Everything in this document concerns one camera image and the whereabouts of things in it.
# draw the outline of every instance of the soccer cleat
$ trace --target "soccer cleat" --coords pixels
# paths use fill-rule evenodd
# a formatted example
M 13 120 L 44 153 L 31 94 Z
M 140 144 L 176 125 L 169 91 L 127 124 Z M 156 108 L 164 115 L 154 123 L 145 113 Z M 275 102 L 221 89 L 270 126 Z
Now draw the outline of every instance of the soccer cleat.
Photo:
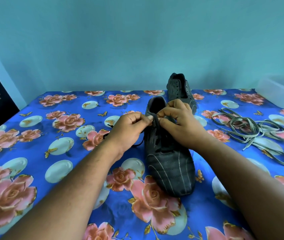
M 189 83 L 187 80 L 185 80 L 185 77 L 182 73 L 173 73 L 168 80 L 166 88 L 168 90 L 169 101 L 180 99 L 183 103 L 190 105 L 192 114 L 196 113 L 196 101 L 193 98 Z
M 172 197 L 191 194 L 195 184 L 195 167 L 190 151 L 176 142 L 159 125 L 156 114 L 165 108 L 163 97 L 149 100 L 145 116 L 152 115 L 152 126 L 144 129 L 144 151 L 149 173 L 159 187 Z M 170 116 L 166 119 L 175 123 Z

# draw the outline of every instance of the plastic container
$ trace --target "plastic container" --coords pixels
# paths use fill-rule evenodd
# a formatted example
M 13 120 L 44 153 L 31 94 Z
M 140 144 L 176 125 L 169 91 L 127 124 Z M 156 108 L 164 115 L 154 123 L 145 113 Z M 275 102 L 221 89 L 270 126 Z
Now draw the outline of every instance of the plastic container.
M 275 75 L 262 78 L 255 91 L 271 103 L 284 109 L 284 76 Z

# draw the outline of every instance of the hand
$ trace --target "hand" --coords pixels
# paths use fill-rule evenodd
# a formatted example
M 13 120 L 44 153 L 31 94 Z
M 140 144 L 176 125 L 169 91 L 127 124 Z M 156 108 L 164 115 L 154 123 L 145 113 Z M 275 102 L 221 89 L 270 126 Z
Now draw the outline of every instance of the hand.
M 176 119 L 176 124 L 165 119 L 164 116 L 172 116 Z M 180 99 L 168 102 L 166 108 L 157 113 L 160 126 L 168 131 L 172 137 L 181 145 L 196 151 L 199 144 L 203 145 L 203 140 L 212 137 L 197 121 L 192 109 L 187 103 Z
M 152 125 L 153 116 L 146 117 L 141 113 L 128 113 L 120 117 L 111 132 L 105 138 L 120 150 L 119 154 L 123 155 L 139 138 L 140 133 Z

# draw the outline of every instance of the person's left hand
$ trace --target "person's left hand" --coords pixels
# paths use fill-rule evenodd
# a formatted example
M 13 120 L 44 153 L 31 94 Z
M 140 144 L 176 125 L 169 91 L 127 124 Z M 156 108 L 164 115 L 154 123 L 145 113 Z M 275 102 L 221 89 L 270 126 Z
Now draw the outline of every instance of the person's left hand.
M 153 116 L 146 117 L 139 112 L 122 115 L 116 122 L 105 141 L 111 142 L 119 149 L 119 153 L 128 150 L 139 138 L 140 133 L 152 125 Z

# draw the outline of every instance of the tablecloth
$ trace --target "tablecloth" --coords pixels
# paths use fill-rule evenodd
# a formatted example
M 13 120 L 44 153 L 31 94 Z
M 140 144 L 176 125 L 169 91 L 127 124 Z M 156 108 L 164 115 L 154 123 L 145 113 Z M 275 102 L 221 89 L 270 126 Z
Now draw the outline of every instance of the tablecloth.
M 192 93 L 198 104 L 195 118 L 208 133 L 284 184 L 283 165 L 254 146 L 242 151 L 245 145 L 221 129 L 228 127 L 211 121 L 224 107 L 244 117 L 271 119 L 284 126 L 284 109 L 253 89 L 196 89 Z M 0 126 L 0 236 L 100 143 L 103 134 L 111 130 L 109 125 L 125 113 L 144 113 L 153 96 L 167 100 L 164 90 L 46 92 Z M 284 151 L 282 141 L 259 140 Z M 195 190 L 178 199 L 154 185 L 145 167 L 143 144 L 125 152 L 109 171 L 84 239 L 253 239 L 210 166 L 197 153 L 191 154 Z

